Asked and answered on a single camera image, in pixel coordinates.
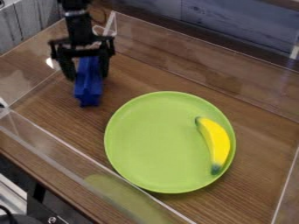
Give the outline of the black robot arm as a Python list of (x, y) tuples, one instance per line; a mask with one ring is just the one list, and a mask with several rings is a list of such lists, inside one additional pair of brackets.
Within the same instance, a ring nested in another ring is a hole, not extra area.
[(65, 78), (75, 81), (77, 71), (73, 58), (96, 57), (99, 75), (108, 77), (109, 59), (116, 54), (115, 38), (92, 31), (95, 18), (88, 7), (92, 0), (57, 0), (64, 11), (68, 36), (50, 39), (50, 58), (57, 61)]

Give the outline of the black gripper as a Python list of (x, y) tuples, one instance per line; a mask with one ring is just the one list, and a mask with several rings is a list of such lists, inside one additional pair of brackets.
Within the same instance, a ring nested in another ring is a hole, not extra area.
[(99, 56), (101, 76), (108, 77), (109, 58), (116, 54), (115, 37), (95, 36), (85, 45), (71, 42), (69, 38), (57, 38), (48, 41), (50, 57), (58, 61), (60, 70), (69, 81), (75, 81), (76, 68), (72, 58)]

